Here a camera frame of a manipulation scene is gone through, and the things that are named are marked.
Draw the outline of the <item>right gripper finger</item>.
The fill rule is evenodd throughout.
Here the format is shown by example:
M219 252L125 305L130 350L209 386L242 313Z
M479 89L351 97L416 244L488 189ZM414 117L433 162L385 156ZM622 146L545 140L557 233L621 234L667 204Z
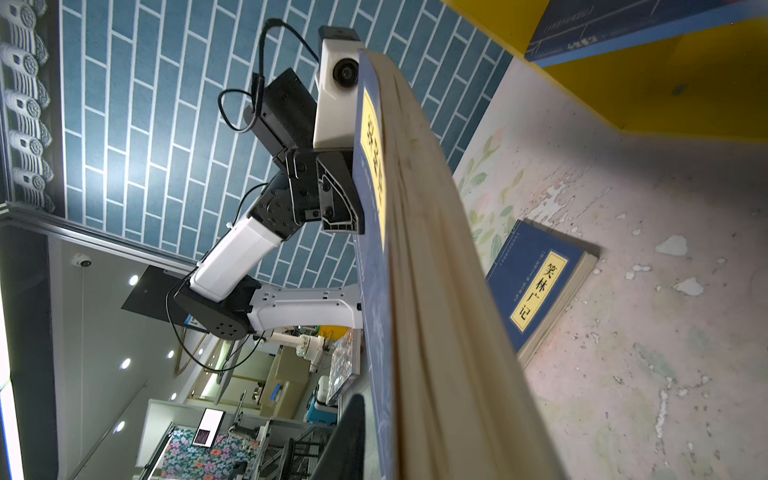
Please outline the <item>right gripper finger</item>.
M365 441L365 400L362 395L354 394L310 479L362 480Z

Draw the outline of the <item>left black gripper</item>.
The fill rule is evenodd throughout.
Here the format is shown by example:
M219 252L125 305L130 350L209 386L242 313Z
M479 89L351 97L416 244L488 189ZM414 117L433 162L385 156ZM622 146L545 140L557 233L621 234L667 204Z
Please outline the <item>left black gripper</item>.
M321 219L325 231L364 233L363 208L352 177L352 149L293 148L285 163L296 224Z

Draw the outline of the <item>navy book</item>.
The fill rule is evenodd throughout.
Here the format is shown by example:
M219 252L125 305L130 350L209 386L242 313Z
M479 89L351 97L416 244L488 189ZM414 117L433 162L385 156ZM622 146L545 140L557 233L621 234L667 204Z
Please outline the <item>navy book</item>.
M766 15L765 1L551 1L524 58L548 67Z
M358 280L386 479L562 479L443 150L400 69L360 53Z
M525 367L598 262L599 248L531 220L518 220L486 280Z

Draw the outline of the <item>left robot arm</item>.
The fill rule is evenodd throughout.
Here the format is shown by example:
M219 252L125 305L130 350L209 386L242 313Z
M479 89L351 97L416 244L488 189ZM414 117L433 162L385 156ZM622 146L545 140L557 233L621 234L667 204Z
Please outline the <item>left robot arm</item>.
M228 341L293 327L312 314L320 325L362 328L357 287L284 290L251 275L263 258L311 222L330 233L363 234L352 150L288 150L285 167L170 296L210 333Z

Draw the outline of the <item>yellow pink blue bookshelf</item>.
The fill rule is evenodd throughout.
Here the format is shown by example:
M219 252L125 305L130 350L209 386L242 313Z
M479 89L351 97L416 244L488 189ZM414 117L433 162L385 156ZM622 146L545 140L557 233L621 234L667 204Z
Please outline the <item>yellow pink blue bookshelf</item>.
M767 15L558 65L524 58L551 1L455 1L452 8L614 127L765 141Z

